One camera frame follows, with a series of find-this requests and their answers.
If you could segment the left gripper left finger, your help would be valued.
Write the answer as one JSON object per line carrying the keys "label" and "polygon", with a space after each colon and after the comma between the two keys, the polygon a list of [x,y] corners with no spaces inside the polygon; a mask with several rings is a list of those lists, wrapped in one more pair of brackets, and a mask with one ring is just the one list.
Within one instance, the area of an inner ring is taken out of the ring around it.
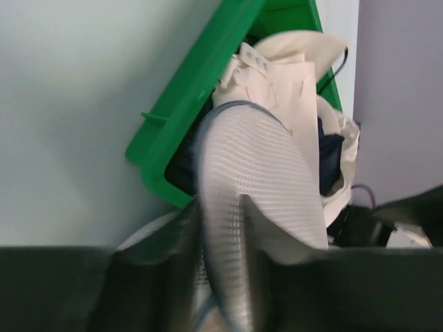
{"label": "left gripper left finger", "polygon": [[201,261],[197,201],[118,248],[1,248],[2,331],[190,331]]}

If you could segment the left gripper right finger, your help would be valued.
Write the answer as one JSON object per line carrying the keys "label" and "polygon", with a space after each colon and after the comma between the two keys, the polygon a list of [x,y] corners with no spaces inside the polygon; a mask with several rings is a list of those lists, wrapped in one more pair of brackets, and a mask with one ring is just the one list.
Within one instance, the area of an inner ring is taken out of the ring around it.
{"label": "left gripper right finger", "polygon": [[271,270],[269,331],[442,330],[441,249],[315,249],[242,200],[247,238]]}

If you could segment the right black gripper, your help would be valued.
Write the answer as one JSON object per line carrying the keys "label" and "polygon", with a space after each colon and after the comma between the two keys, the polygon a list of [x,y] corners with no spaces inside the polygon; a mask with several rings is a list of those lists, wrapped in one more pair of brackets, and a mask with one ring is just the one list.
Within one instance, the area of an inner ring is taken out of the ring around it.
{"label": "right black gripper", "polygon": [[332,223],[339,247],[386,247],[396,234],[422,246],[442,246],[442,186],[372,207],[348,205]]}

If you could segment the white mesh laundry bag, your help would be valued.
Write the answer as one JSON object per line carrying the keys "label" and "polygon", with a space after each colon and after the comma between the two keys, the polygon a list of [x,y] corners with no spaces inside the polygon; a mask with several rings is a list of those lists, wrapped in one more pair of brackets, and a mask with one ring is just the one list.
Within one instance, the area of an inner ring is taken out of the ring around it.
{"label": "white mesh laundry bag", "polygon": [[246,100],[210,111],[193,147],[206,303],[230,331],[256,331],[267,259],[291,266],[328,246],[318,184],[289,130]]}

